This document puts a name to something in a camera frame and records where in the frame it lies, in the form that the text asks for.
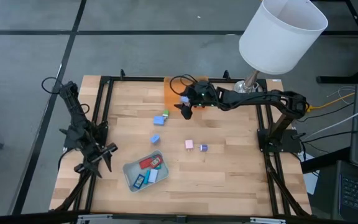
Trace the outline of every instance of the white cable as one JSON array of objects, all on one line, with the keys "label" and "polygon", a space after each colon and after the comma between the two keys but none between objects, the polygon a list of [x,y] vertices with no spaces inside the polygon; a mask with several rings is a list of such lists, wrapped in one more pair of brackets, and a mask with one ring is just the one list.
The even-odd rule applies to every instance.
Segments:
[{"label": "white cable", "polygon": [[321,131],[325,131],[325,130],[330,129],[330,128],[333,128],[333,127],[335,127],[335,126],[337,126],[337,125],[339,125],[339,124],[342,124],[343,122],[348,121],[348,120],[350,120],[350,119],[352,119],[352,118],[354,118],[354,117],[356,117],[356,116],[358,116],[358,113],[352,115],[351,117],[346,118],[346,119],[343,120],[343,121],[340,121],[340,122],[338,122],[338,123],[336,123],[336,124],[333,124],[333,125],[331,125],[331,126],[329,126],[329,127],[327,127],[327,128],[323,128],[323,129],[321,129],[321,130],[319,130],[319,131],[316,131],[315,133],[310,134],[309,136],[307,136],[307,137],[305,137],[304,139],[302,139],[302,141],[304,141],[304,140],[306,140],[306,139],[308,139],[308,138],[314,136],[315,134],[320,133]]},{"label": "white cable", "polygon": [[336,90],[335,92],[333,92],[332,94],[328,95],[327,98],[330,97],[330,96],[332,96],[333,94],[339,92],[339,90],[353,90],[353,91],[354,91],[354,90],[355,90],[355,87],[354,87],[354,86],[342,86],[342,87],[340,87],[338,90]]},{"label": "white cable", "polygon": [[341,89],[341,90],[338,90],[338,95],[339,95],[339,97],[341,98],[341,100],[342,100],[345,104],[349,105],[350,103],[348,103],[344,98],[342,98],[341,91],[343,91],[343,90],[350,90],[350,91],[353,91],[353,92],[355,92],[355,90],[351,90],[351,89]]}]

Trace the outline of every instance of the small cube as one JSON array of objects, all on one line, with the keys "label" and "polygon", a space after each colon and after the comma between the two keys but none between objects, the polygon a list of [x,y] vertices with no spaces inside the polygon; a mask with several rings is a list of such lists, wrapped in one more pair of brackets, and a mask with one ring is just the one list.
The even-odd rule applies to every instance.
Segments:
[{"label": "small cube", "polygon": [[164,125],[164,117],[163,116],[154,116],[154,125],[160,125],[163,126]]},{"label": "small cube", "polygon": [[189,98],[187,98],[187,96],[181,96],[181,97],[180,97],[180,101],[181,101],[182,103],[188,103],[188,102],[189,102]]},{"label": "small cube", "polygon": [[169,110],[164,110],[162,116],[164,117],[164,119],[167,119],[169,117]]},{"label": "small cube", "polygon": [[149,175],[149,182],[155,183],[155,181],[157,180],[157,174],[158,174],[158,170],[151,169]]},{"label": "small cube", "polygon": [[208,146],[207,146],[207,145],[200,145],[200,151],[201,151],[201,152],[206,152],[206,151],[208,151]]},{"label": "small cube", "polygon": [[188,151],[192,150],[193,149],[193,140],[186,140],[185,147]]},{"label": "small cube", "polygon": [[153,144],[157,144],[160,141],[160,136],[158,134],[153,135],[153,137],[150,138],[150,141]]}]

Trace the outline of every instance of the yellow cable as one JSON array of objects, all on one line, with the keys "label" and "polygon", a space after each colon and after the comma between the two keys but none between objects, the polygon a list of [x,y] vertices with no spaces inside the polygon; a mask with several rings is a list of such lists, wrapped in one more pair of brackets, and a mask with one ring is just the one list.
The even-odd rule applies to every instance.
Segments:
[{"label": "yellow cable", "polygon": [[331,104],[333,104],[333,103],[338,102],[338,101],[341,100],[341,99],[345,99],[346,97],[349,97],[349,96],[352,96],[352,95],[354,95],[354,93],[351,93],[351,94],[348,94],[348,95],[346,95],[346,96],[340,97],[340,98],[338,98],[338,99],[336,99],[336,100],[334,100],[334,101],[331,101],[331,102],[329,102],[329,103],[324,104],[323,106],[311,106],[311,105],[310,105],[309,108],[308,108],[306,111],[307,111],[307,112],[310,112],[311,110],[316,110],[316,109],[324,108],[324,107],[326,107],[326,106],[329,106],[329,105],[331,105]]}]

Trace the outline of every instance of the laptop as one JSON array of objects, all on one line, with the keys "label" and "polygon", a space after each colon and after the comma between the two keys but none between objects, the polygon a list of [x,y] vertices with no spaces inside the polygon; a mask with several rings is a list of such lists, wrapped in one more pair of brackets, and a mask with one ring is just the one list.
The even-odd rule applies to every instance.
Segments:
[{"label": "laptop", "polygon": [[336,192],[332,218],[358,222],[358,167],[345,161],[336,163]]}]

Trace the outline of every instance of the white lamp shade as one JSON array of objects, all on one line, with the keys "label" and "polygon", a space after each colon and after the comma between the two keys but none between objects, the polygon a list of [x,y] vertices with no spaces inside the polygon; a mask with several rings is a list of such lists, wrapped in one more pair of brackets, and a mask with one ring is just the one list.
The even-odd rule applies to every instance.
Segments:
[{"label": "white lamp shade", "polygon": [[309,0],[263,0],[239,41],[244,60],[271,75],[292,70],[328,26]]}]

